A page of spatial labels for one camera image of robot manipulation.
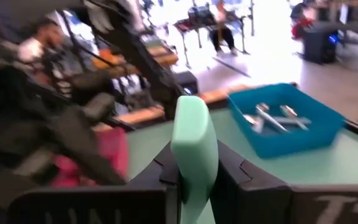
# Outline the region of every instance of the pink cloth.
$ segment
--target pink cloth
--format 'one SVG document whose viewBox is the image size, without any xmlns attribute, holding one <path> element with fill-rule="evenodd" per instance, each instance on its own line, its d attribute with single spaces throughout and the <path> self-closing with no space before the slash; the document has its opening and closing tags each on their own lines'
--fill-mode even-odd
<svg viewBox="0 0 358 224">
<path fill-rule="evenodd" d="M 110 165 L 123 177 L 127 173 L 128 153 L 126 135 L 123 129 L 114 128 L 96 133 L 99 142 L 99 153 L 110 160 Z M 57 156 L 55 164 L 60 172 L 52 182 L 54 187 L 76 187 L 95 185 L 92 180 L 81 176 L 77 165 L 65 156 Z"/>
</svg>

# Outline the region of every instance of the floor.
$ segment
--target floor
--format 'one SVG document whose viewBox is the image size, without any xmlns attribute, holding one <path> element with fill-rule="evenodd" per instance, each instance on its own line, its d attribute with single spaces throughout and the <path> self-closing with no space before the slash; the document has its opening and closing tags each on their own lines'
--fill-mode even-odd
<svg viewBox="0 0 358 224">
<path fill-rule="evenodd" d="M 255 36 L 249 35 L 249 26 L 246 31 L 246 49 L 250 55 L 227 55 L 220 59 L 235 69 L 213 58 L 214 52 L 206 33 L 201 33 L 202 49 L 198 48 L 195 33 L 186 36 L 191 71 L 198 78 L 200 90 L 214 90 L 239 83 L 297 82 L 305 93 L 347 118 L 358 121 L 358 69 L 349 69 L 340 63 L 320 66 L 296 56 L 295 53 L 301 51 L 301 43 L 290 38 L 290 9 L 285 0 L 257 1 L 254 14 Z M 177 36 L 173 42 L 178 46 L 180 55 L 181 66 L 176 70 L 186 69 L 183 66 L 183 51 L 179 47 L 181 37 Z"/>
</svg>

